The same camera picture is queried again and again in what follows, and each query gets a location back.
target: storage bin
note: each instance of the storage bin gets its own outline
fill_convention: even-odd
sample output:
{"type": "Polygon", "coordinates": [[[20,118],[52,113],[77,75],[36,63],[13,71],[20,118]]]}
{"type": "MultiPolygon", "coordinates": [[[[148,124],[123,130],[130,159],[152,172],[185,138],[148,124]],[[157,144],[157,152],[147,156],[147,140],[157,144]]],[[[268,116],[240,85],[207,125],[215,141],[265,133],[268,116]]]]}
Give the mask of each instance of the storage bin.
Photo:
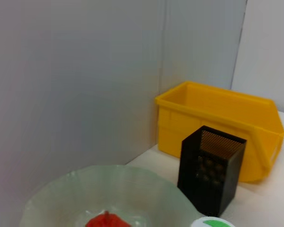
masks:
{"type": "Polygon", "coordinates": [[[158,96],[156,103],[159,150],[180,157],[182,141],[206,125],[247,140],[239,181],[268,176],[284,139],[272,100],[184,82],[158,96]]]}

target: clear bowl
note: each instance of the clear bowl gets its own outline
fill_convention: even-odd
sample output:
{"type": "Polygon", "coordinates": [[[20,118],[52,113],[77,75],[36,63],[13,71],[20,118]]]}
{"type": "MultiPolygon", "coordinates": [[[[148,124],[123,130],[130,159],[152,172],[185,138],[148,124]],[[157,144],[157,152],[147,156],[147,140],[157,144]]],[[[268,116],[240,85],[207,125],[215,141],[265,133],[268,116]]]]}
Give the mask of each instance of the clear bowl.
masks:
{"type": "Polygon", "coordinates": [[[84,227],[108,210],[132,227],[189,227],[202,215],[171,182],[133,166],[91,166],[49,183],[20,227],[84,227]]]}

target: gray wall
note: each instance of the gray wall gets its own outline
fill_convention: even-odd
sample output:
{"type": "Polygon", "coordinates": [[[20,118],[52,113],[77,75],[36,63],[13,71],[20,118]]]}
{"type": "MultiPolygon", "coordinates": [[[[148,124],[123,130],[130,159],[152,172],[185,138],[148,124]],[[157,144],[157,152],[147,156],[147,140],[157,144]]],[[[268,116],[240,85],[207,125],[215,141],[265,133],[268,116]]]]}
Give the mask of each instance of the gray wall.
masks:
{"type": "Polygon", "coordinates": [[[161,0],[0,0],[0,227],[17,226],[44,183],[155,143],[163,10],[161,0]]]}
{"type": "Polygon", "coordinates": [[[284,112],[284,0],[250,0],[232,89],[273,99],[284,112]]]}
{"type": "Polygon", "coordinates": [[[246,0],[167,0],[161,90],[181,81],[230,88],[246,0]]]}

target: mesh pencil holder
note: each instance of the mesh pencil holder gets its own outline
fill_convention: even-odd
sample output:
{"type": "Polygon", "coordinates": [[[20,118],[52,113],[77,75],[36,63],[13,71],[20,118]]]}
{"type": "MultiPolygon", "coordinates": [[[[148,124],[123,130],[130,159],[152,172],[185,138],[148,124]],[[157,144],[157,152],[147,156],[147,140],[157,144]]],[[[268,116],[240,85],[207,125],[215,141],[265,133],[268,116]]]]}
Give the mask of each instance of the mesh pencil holder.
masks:
{"type": "Polygon", "coordinates": [[[245,145],[207,126],[182,142],[177,186],[199,212],[219,217],[234,198],[245,145]]]}

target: tabletop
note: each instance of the tabletop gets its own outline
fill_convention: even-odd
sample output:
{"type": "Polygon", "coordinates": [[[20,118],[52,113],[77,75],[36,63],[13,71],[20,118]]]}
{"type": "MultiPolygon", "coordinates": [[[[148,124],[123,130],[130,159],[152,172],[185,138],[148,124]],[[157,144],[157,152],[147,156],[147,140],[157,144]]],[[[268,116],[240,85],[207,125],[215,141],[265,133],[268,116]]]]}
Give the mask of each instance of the tabletop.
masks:
{"type": "MultiPolygon", "coordinates": [[[[279,112],[283,126],[284,113],[279,112]]],[[[158,151],[147,150],[128,165],[156,172],[177,184],[179,159],[158,151]]],[[[234,200],[221,218],[236,227],[284,227],[284,142],[268,178],[257,183],[239,183],[234,200]]]]}

